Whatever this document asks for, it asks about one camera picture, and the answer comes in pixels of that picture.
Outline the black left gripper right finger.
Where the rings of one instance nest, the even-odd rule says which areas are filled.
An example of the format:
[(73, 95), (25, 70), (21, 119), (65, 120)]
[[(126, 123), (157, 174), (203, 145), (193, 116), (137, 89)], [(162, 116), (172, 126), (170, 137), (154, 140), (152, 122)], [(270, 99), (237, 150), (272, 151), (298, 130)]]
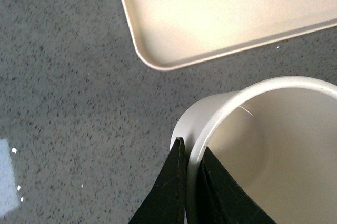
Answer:
[(198, 223), (275, 223), (209, 148), (197, 174), (197, 220)]

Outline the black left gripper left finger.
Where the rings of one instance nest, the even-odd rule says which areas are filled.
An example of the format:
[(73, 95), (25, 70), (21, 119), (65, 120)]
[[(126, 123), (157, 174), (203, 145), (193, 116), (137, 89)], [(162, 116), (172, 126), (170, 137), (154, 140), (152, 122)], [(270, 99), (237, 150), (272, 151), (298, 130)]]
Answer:
[(185, 223), (187, 156), (176, 138), (151, 189), (129, 223)]

